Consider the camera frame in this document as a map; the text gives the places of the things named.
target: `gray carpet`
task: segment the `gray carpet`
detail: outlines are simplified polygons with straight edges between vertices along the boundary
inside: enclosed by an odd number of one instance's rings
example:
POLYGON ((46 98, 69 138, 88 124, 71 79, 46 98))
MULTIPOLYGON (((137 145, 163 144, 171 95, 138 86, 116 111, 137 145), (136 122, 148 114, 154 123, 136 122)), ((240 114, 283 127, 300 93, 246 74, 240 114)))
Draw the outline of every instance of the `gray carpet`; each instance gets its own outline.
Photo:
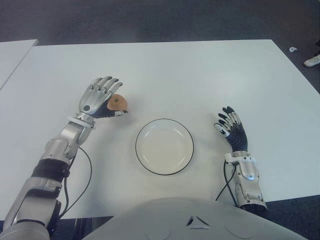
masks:
MULTIPOLYGON (((0 42, 26 39, 40 45, 272 39, 320 92, 319 65, 303 66, 319 51, 318 0, 1 0, 0 42), (289 52, 292 46, 298 51, 289 52)), ((319 200, 269 202, 267 217, 316 240, 319 200)), ((88 221, 84 234, 92 231, 88 221)), ((72 239, 74 224, 62 220, 53 239, 72 239)))

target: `white plate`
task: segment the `white plate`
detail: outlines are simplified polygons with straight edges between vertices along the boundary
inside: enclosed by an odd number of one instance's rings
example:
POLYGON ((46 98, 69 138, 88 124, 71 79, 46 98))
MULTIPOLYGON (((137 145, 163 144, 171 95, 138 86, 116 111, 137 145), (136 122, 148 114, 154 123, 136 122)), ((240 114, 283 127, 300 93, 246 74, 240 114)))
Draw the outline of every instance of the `white plate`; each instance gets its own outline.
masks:
POLYGON ((139 132, 135 152, 140 163, 150 172, 171 175, 188 165, 194 153, 194 142, 179 122, 157 119, 139 132))

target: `robotic hand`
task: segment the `robotic hand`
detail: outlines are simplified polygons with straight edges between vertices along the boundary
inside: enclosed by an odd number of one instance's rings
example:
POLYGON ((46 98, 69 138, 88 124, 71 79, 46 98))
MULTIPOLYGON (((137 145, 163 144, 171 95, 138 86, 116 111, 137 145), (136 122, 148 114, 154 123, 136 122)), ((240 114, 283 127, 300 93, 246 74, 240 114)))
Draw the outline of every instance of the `robotic hand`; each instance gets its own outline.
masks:
POLYGON ((267 205, 259 187, 259 172, 255 167, 256 159, 248 153, 248 140, 241 120, 231 108, 222 108, 226 115, 219 113, 219 123, 214 127, 222 133, 232 147, 232 153, 225 155, 227 164, 234 164, 235 193, 239 208, 249 212, 262 212, 267 205))
POLYGON ((95 119, 127 113, 126 110, 114 111, 107 108, 107 103, 112 95, 123 85, 118 81, 119 79, 112 78, 112 76, 95 79, 83 94, 79 103, 79 111, 95 119))
POLYGON ((69 117, 61 133, 45 146, 45 152, 28 178, 4 224, 0 240, 48 240, 59 219, 61 203, 57 200, 63 179, 70 174, 71 159, 85 142, 94 118, 120 116, 127 111, 107 108, 107 103, 122 83, 107 76, 95 79, 83 94, 79 112, 69 117))

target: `cable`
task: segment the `cable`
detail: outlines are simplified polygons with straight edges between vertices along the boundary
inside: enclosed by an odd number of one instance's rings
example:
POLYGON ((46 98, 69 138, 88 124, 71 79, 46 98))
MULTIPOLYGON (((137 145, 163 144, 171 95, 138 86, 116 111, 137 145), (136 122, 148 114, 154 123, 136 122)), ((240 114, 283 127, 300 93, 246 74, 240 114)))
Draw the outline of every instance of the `cable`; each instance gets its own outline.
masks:
POLYGON ((236 201, 236 199, 235 199, 235 196, 234 196, 234 194, 232 193, 232 191, 231 191, 231 188, 230 188, 230 186, 229 186, 229 182, 227 181, 227 176, 226 176, 226 161, 224 161, 224 164, 223 164, 223 175, 224 175, 224 180, 225 180, 225 184, 226 184, 226 186, 228 187, 228 189, 229 189, 229 192, 230 192, 230 194, 231 194, 231 197, 232 197, 232 200, 233 200, 233 202, 234 202, 234 205, 236 206, 236 207, 238 207, 238 204, 237 204, 237 201, 236 201))
MULTIPOLYGON (((72 158, 71 163, 67 168, 68 171, 70 170, 71 166, 74 164, 76 156, 77 156, 77 153, 75 153, 74 157, 72 158)), ((69 195, 68 195, 68 190, 67 190, 67 177, 65 177, 63 179, 63 188, 64 188, 64 194, 65 194, 65 207, 64 207, 64 210, 62 211, 62 213, 59 215, 59 219, 62 218, 63 215, 65 215, 67 208, 69 206, 69 195)))
MULTIPOLYGON (((87 190, 87 188, 88 188, 88 186, 89 186, 89 184, 90 184, 90 182, 91 182, 91 177, 92 177, 92 163, 91 163, 91 159, 90 159, 89 155, 86 153, 85 150, 83 150, 81 147, 78 147, 78 148, 86 155, 86 157, 87 157, 88 160, 89 160, 89 163, 90 163, 90 177, 89 177, 89 181, 88 181, 87 185, 85 186, 85 189, 84 189, 84 190, 82 191, 82 193, 80 194, 80 196, 71 204, 71 206, 70 206, 69 208, 67 208, 68 206, 67 206, 67 204, 66 204, 66 207, 64 208, 63 212, 59 215, 59 219, 62 218, 62 217, 76 204, 76 202, 77 202, 77 201, 82 197, 82 195, 85 193, 85 191, 87 190)), ((66 190, 66 189, 67 189, 66 186, 67 186, 67 184, 65 184, 65 186, 64 186, 64 191, 67 192, 66 195, 65 195, 65 198, 66 198, 66 200, 67 200, 68 191, 66 190)))
POLYGON ((234 165, 233 163, 232 163, 232 165, 233 165, 232 175, 231 175, 229 181, 224 185, 224 187, 223 187, 223 188, 221 189, 221 191, 219 192, 218 196, 217 196, 216 199, 215 199, 216 201, 218 200, 218 198, 220 197, 220 195, 223 193, 223 191, 224 191, 225 188, 227 187, 227 184, 230 183, 230 181, 232 180, 232 178, 234 177, 234 175, 235 175, 235 173, 236 173, 236 165, 234 165))

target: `robot finger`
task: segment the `robot finger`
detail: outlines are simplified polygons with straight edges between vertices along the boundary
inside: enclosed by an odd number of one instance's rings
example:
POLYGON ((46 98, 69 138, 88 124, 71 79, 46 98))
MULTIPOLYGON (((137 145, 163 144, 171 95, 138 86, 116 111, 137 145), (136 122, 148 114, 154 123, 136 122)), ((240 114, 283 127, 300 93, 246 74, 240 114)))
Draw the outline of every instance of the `robot finger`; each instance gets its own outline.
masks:
POLYGON ((214 128, 222 133, 225 137, 228 137, 230 135, 230 133, 220 123, 215 123, 214 128))
POLYGON ((118 82, 115 84, 111 89, 106 93, 105 101, 109 101, 109 99, 112 97, 112 95, 123 85, 122 82, 118 82))
POLYGON ((225 121, 219 119, 219 123, 223 125, 228 131, 231 130, 231 127, 229 127, 229 125, 225 121))
POLYGON ((99 86, 99 89, 101 90, 103 88, 103 86, 105 85, 105 83, 112 79, 112 76, 106 76, 104 78, 102 78, 96 85, 99 86))
POLYGON ((108 91, 109 91, 109 89, 111 88, 111 86, 114 84, 114 83, 116 83, 116 82, 118 82, 119 81, 119 79, 118 78, 110 78, 110 80, 109 81, 107 81, 104 85, 103 85, 103 91, 105 92, 105 93, 107 93, 108 91))
POLYGON ((218 113, 218 116, 222 119, 224 119, 226 121, 226 124, 228 125, 228 127, 231 129, 232 127, 232 121, 229 117, 227 117, 226 115, 223 115, 221 113, 218 113))
POLYGON ((235 118, 237 124, 241 124, 240 117, 235 111, 232 113, 232 116, 235 118))
POLYGON ((101 79, 102 79, 101 77, 98 77, 95 80, 93 80, 92 83, 89 85, 90 89, 91 90, 94 89, 101 79))

